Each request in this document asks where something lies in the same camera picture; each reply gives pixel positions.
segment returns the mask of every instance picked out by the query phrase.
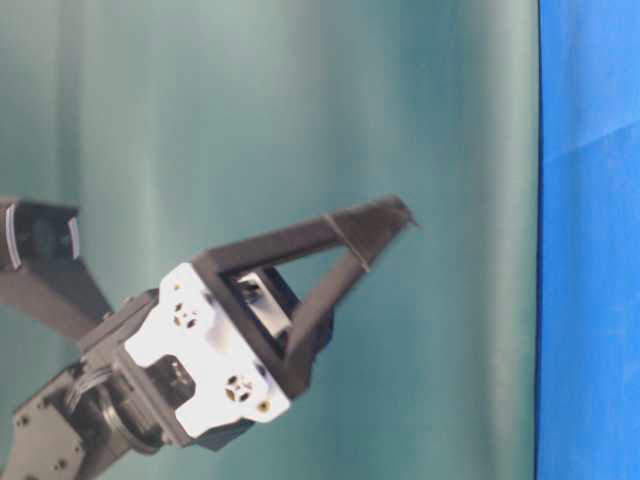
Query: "screw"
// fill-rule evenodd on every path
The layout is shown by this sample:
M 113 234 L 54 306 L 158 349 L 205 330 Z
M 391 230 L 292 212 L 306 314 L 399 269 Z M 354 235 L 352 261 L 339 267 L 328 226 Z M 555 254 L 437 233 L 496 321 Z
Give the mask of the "screw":
M 57 472 L 58 470 L 64 470 L 66 466 L 67 461 L 64 458 L 61 458 L 53 465 L 53 469 Z
M 29 417 L 23 415 L 18 420 L 16 420 L 16 427 L 26 427 L 28 423 Z

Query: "black plastic part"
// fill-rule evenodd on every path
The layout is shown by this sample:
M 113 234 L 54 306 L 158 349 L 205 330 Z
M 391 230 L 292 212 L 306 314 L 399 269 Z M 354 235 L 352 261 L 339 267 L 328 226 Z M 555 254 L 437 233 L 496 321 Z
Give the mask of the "black plastic part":
M 240 420 L 236 423 L 232 423 L 231 425 L 212 428 L 198 437 L 196 445 L 217 452 L 230 441 L 245 433 L 253 427 L 253 425 L 254 423 L 249 420 Z
M 111 310 L 78 254 L 68 207 L 0 200 L 0 303 L 77 341 Z
M 310 383 L 322 332 L 330 330 L 333 308 L 387 245 L 413 221 L 411 211 L 390 196 L 220 248 L 193 260 L 214 297 L 289 398 Z M 260 328 L 237 283 L 240 274 L 267 269 L 313 253 L 345 246 L 348 251 L 292 312 L 284 356 Z

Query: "blue backdrop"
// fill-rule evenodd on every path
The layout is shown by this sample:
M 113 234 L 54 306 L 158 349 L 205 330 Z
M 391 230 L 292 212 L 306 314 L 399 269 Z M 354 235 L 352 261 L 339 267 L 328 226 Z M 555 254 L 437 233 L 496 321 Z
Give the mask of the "blue backdrop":
M 638 478 L 640 4 L 540 9 L 538 478 Z

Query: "teal curtain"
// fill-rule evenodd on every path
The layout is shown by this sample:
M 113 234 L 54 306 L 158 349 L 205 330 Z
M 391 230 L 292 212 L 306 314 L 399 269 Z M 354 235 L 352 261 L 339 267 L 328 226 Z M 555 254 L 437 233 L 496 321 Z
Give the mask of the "teal curtain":
M 533 477 L 537 2 L 0 5 L 0 191 L 79 204 L 114 305 L 215 244 L 400 195 L 312 389 L 104 478 Z M 302 289 L 325 258 L 287 268 Z M 73 348 L 0 310 L 12 408 Z

